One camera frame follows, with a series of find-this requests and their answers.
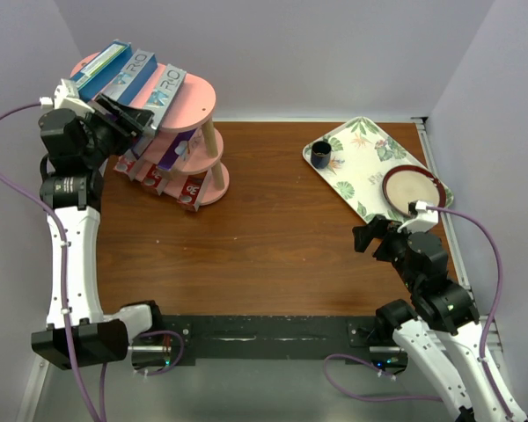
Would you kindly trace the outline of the shiny blue toothpaste box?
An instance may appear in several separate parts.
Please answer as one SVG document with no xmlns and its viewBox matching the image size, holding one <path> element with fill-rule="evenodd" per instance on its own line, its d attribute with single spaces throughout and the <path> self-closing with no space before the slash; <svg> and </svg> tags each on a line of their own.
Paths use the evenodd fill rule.
<svg viewBox="0 0 528 422">
<path fill-rule="evenodd" d="M 129 106 L 157 67 L 154 53 L 138 49 L 101 93 L 120 104 Z"/>
</svg>

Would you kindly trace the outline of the silver R&O sensitive toothpaste box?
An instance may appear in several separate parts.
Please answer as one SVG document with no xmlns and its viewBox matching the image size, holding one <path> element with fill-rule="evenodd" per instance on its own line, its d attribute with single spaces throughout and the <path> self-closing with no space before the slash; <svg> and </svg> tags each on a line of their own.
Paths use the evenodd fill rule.
<svg viewBox="0 0 528 422">
<path fill-rule="evenodd" d="M 199 128 L 178 133 L 159 160 L 158 168 L 162 171 L 181 171 L 197 149 L 200 136 Z"/>
</svg>

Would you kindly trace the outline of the red 3D toothpaste box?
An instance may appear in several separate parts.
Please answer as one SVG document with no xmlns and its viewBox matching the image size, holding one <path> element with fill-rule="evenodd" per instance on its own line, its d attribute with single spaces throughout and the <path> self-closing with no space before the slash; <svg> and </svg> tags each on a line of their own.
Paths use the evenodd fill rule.
<svg viewBox="0 0 528 422">
<path fill-rule="evenodd" d="M 189 176 L 182 186 L 177 203 L 186 211 L 197 212 L 208 186 L 209 176 L 207 174 Z"/>
</svg>

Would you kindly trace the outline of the red silver toothpaste box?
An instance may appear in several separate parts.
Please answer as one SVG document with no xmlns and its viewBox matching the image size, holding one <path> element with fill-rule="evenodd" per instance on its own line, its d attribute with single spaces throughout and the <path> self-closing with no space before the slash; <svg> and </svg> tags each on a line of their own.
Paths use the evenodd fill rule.
<svg viewBox="0 0 528 422">
<path fill-rule="evenodd" d="M 160 169 L 157 165 L 152 164 L 143 177 L 142 188 L 149 193 L 161 195 L 173 177 L 172 171 Z"/>
</svg>

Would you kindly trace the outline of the blue green toothpaste box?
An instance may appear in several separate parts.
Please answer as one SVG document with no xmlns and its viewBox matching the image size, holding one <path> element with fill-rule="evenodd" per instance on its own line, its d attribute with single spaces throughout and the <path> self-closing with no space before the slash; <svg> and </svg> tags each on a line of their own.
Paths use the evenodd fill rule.
<svg viewBox="0 0 528 422">
<path fill-rule="evenodd" d="M 76 84 L 79 97 L 84 102 L 92 100 L 118 75 L 132 54 L 130 43 L 112 41 L 70 77 L 70 80 Z"/>
</svg>

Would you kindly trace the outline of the purple toothpaste box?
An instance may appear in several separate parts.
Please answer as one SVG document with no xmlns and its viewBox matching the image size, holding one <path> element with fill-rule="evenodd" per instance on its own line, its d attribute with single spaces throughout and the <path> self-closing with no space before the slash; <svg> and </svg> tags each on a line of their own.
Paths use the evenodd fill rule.
<svg viewBox="0 0 528 422">
<path fill-rule="evenodd" d="M 151 135 L 142 135 L 131 148 L 133 157 L 140 158 L 153 141 Z"/>
</svg>

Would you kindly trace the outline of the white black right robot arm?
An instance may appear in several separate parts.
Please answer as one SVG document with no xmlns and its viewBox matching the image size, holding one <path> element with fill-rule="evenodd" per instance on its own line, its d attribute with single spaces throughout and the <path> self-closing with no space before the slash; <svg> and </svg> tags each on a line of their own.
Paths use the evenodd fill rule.
<svg viewBox="0 0 528 422">
<path fill-rule="evenodd" d="M 453 420 L 528 421 L 482 338 L 473 298 L 449 277 L 441 239 L 413 226 L 376 215 L 352 230 L 357 252 L 379 240 L 374 258 L 390 263 L 410 294 L 377 309 L 377 340 L 407 353 Z"/>
</svg>

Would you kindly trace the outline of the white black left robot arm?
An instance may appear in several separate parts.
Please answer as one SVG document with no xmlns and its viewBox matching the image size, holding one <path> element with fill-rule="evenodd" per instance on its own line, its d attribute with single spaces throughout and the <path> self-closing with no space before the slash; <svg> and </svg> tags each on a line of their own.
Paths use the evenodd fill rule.
<svg viewBox="0 0 528 422">
<path fill-rule="evenodd" d="M 158 305 L 134 302 L 113 315 L 101 308 L 97 236 L 104 177 L 101 166 L 126 152 L 150 125 L 153 113 L 99 94 L 79 113 L 66 105 L 39 119 L 47 153 L 40 162 L 40 200 L 52 241 L 52 294 L 46 328 L 33 333 L 32 349 L 68 370 L 123 360 L 135 338 L 155 345 L 165 334 Z"/>
</svg>

